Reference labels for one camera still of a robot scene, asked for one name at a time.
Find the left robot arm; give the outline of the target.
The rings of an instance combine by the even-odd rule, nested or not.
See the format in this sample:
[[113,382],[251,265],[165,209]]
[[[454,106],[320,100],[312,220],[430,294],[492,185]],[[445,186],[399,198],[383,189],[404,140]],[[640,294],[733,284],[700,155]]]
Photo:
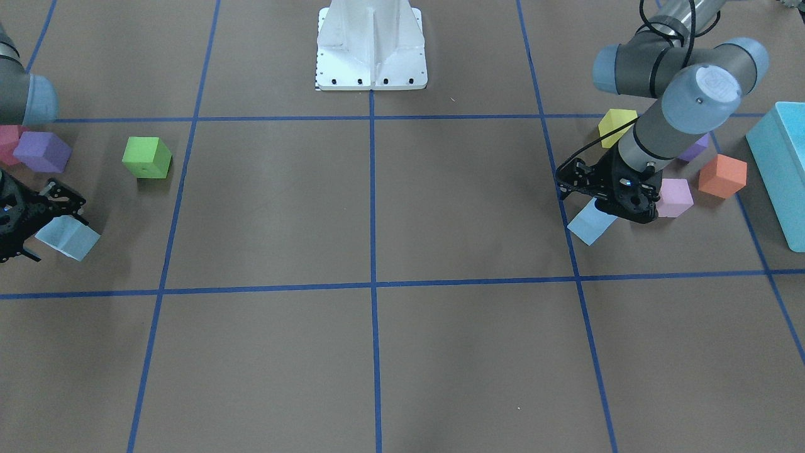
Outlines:
[[721,18],[722,1],[667,1],[626,43],[602,48],[592,80],[610,94],[651,98],[643,115],[595,163],[574,152],[555,169],[560,200],[582,193],[604,214],[633,223],[658,218],[662,172],[720,127],[761,83],[770,54],[754,38],[696,48]]

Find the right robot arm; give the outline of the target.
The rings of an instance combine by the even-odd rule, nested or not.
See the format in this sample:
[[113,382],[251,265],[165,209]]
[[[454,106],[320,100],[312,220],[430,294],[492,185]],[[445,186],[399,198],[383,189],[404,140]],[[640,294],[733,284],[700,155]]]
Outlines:
[[[58,98],[51,81],[31,74],[19,61],[14,41],[3,30],[2,40],[2,125],[31,126],[47,124],[58,116]],[[55,178],[35,191],[2,170],[2,262],[26,256],[38,262],[40,257],[26,249],[24,243],[55,218],[72,216],[83,225],[86,199]]]

